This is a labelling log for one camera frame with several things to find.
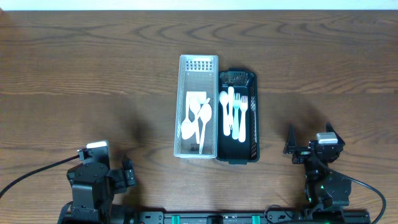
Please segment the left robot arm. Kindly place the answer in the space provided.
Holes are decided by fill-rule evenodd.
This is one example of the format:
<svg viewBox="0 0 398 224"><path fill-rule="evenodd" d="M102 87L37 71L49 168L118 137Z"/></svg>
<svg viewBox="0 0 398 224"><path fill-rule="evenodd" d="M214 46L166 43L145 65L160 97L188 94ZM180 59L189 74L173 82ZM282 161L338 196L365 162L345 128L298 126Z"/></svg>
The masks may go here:
<svg viewBox="0 0 398 224"><path fill-rule="evenodd" d="M58 223L139 223L133 208L113 203L116 194L136 184L132 160L124 157L122 168L84 162L67 172L73 200L61 209Z"/></svg>

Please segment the white fork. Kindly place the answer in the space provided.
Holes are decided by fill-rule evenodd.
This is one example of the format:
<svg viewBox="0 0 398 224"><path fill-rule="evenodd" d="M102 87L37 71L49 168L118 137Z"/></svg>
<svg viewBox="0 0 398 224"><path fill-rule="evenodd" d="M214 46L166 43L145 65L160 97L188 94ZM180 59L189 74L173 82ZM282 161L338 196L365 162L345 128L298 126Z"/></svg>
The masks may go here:
<svg viewBox="0 0 398 224"><path fill-rule="evenodd" d="M228 122L230 130L233 129L233 101L234 101L234 88L232 86L228 87Z"/></svg>
<svg viewBox="0 0 398 224"><path fill-rule="evenodd" d="M241 122L239 127L239 142L244 142L246 140L246 111L248 110L248 97L243 95L241 97Z"/></svg>
<svg viewBox="0 0 398 224"><path fill-rule="evenodd" d="M233 132L232 132L233 139L239 138L239 109L240 109L240 105L241 105L241 95L239 93L235 93L234 100L233 100L233 109L234 109Z"/></svg>

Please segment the white spoon angled large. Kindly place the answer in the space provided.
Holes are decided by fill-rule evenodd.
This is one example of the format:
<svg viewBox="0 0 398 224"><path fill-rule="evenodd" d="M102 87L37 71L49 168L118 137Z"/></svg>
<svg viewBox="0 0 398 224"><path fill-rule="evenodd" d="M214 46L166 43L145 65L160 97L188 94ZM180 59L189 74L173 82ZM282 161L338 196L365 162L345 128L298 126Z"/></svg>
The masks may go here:
<svg viewBox="0 0 398 224"><path fill-rule="evenodd" d="M198 113L200 110L200 104L197 101L196 97L191 97L190 98L190 110L193 112L194 114L194 121L193 121L193 129L194 129L194 133L195 133L195 139L197 144L200 143L200 137L199 137L199 125L198 125Z"/></svg>

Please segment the clear mesh plastic tray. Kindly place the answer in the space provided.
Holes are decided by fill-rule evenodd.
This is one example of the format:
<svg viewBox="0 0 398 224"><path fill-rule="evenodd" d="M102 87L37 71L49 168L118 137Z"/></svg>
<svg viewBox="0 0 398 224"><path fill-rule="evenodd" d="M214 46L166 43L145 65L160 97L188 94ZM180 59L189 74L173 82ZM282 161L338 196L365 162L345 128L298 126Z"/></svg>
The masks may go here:
<svg viewBox="0 0 398 224"><path fill-rule="evenodd" d="M202 154L195 139L193 129L194 114L189 110L193 135L182 139L181 125L185 119L186 92L190 98L196 97L201 107L209 104L212 109L211 119L206 124L205 141ZM202 121L198 113L199 137ZM179 59L177 107L175 116L174 156L186 159L212 159L217 156L218 147L218 56L216 55L181 55Z"/></svg>

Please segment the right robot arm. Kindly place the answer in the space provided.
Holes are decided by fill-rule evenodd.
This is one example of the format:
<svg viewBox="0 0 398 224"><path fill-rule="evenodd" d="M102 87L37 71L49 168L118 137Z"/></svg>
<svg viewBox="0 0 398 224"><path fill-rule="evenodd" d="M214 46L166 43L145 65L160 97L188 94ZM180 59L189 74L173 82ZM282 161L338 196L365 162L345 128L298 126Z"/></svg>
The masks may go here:
<svg viewBox="0 0 398 224"><path fill-rule="evenodd" d="M349 205L351 181L328 166L339 158L344 146L344 140L330 123L326 124L325 132L317 134L316 140L308 142L308 146L297 144L294 127L290 126L283 153L292 155L293 164L305 167L305 196L310 202L304 209L305 217Z"/></svg>

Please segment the black mesh plastic tray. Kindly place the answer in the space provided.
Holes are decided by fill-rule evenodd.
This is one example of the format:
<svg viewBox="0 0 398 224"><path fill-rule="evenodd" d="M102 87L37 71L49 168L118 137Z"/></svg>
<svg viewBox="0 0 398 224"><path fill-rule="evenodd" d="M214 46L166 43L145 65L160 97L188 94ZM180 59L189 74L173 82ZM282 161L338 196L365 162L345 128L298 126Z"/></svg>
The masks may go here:
<svg viewBox="0 0 398 224"><path fill-rule="evenodd" d="M260 158L259 147L259 116L257 99L257 75L254 72L239 68L230 68L219 73L219 95L221 91L228 93L228 87L234 88L234 94L248 97L248 110L246 111L246 140L239 142L223 134L223 108L219 100L218 106L218 155L220 161L230 164L247 164L257 162ZM239 109L239 127L241 110Z"/></svg>

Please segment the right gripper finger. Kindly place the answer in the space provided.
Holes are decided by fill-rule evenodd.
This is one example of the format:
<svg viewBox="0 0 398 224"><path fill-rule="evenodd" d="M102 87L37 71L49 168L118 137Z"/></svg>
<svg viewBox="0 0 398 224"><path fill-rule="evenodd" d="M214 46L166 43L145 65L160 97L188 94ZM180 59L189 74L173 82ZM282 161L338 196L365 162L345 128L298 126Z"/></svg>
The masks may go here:
<svg viewBox="0 0 398 224"><path fill-rule="evenodd" d="M297 142L295 139L294 126L293 124L290 124L287 141L285 143L285 148L296 148L296 147L297 147Z"/></svg>
<svg viewBox="0 0 398 224"><path fill-rule="evenodd" d="M340 137L340 135L334 130L333 126L331 125L330 122L326 123L326 131L328 133L333 133L335 135L335 139L337 139L337 144L339 145L345 145L344 140Z"/></svg>

